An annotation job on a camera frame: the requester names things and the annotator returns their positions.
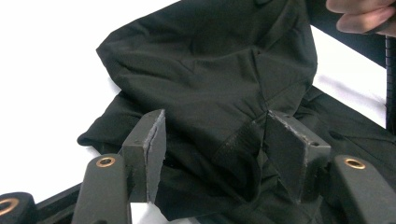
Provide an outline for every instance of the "black fabric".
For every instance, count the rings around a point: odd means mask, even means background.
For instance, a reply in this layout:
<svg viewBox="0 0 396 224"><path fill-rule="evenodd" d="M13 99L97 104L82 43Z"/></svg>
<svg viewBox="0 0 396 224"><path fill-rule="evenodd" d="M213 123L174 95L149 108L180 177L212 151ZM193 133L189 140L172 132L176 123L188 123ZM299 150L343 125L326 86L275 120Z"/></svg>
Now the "black fabric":
<svg viewBox="0 0 396 224"><path fill-rule="evenodd" d="M164 108L155 203L168 219L320 220L320 199L290 202L263 142L268 109L330 134L302 112L315 112L306 92L317 68L303 0L183 0L114 31L97 52L121 92L78 142L118 152L143 114Z"/></svg>
<svg viewBox="0 0 396 224"><path fill-rule="evenodd" d="M396 136L315 87L305 95L294 117L332 146L332 158L336 155L362 158L374 165L396 190ZM267 169L266 174L273 174L272 181L277 184L262 190L257 202L198 219L217 224L347 223L341 210L331 208L321 199L299 206L292 204L278 182L276 171Z"/></svg>

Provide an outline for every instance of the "screw hole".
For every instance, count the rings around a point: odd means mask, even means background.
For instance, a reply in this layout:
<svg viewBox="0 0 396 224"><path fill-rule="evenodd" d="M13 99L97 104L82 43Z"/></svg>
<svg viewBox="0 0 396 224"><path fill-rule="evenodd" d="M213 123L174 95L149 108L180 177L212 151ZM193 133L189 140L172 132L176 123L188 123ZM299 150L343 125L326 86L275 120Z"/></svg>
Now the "screw hole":
<svg viewBox="0 0 396 224"><path fill-rule="evenodd" d="M0 216L9 213L20 203L16 198L9 198L0 201Z"/></svg>
<svg viewBox="0 0 396 224"><path fill-rule="evenodd" d="M99 167L107 167L107 166L111 166L112 164L114 164L114 162L116 162L116 159L114 159L112 157L104 157L104 158L100 159L99 161L97 161L96 165Z"/></svg>
<svg viewBox="0 0 396 224"><path fill-rule="evenodd" d="M352 159L345 159L345 164L359 170L366 168L366 165L364 165L360 161L352 160Z"/></svg>

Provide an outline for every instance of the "white surface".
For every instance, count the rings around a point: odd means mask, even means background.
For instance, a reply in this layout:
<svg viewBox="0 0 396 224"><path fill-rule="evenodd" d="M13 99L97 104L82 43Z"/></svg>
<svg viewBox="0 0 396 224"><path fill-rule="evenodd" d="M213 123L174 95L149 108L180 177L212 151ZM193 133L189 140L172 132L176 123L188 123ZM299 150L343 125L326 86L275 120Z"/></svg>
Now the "white surface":
<svg viewBox="0 0 396 224"><path fill-rule="evenodd" d="M318 53L314 85L385 127L386 69L315 27L312 32Z"/></svg>
<svg viewBox="0 0 396 224"><path fill-rule="evenodd" d="M82 181L97 153L76 140L119 91L95 49L123 24L173 2L0 3L0 195L26 191L38 203ZM318 31L315 36L315 85L383 125L385 70ZM167 223L152 204L134 203L133 217Z"/></svg>

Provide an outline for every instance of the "black metal bracket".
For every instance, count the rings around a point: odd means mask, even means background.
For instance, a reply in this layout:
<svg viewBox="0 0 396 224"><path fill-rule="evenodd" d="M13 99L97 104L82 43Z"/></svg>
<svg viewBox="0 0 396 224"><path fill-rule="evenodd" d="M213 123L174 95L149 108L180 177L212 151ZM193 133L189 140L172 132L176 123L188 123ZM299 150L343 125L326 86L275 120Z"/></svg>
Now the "black metal bracket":
<svg viewBox="0 0 396 224"><path fill-rule="evenodd" d="M154 202L166 151L164 110L144 115L119 154L91 160L84 180L35 204L32 195L0 196L0 223L132 223L130 203Z"/></svg>
<svg viewBox="0 0 396 224"><path fill-rule="evenodd" d="M321 195L344 213L341 223L396 223L396 193L370 162L348 155L329 160L326 142L280 112L270 111L266 130L268 159L295 203Z"/></svg>

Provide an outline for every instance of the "finger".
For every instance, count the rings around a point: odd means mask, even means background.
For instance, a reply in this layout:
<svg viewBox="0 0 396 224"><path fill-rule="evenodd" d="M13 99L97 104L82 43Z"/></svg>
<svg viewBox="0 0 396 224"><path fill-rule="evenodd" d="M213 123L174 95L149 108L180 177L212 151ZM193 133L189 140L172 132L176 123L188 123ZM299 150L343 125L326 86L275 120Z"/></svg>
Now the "finger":
<svg viewBox="0 0 396 224"><path fill-rule="evenodd" d="M362 14L387 7L395 0L327 0L326 8L332 12Z"/></svg>
<svg viewBox="0 0 396 224"><path fill-rule="evenodd" d="M379 35L389 35L396 37L396 18L392 17L389 20L389 26L383 31L378 32Z"/></svg>
<svg viewBox="0 0 396 224"><path fill-rule="evenodd" d="M345 14L337 22L337 29L345 33L363 34L387 21L395 12L395 7L383 7L364 14Z"/></svg>

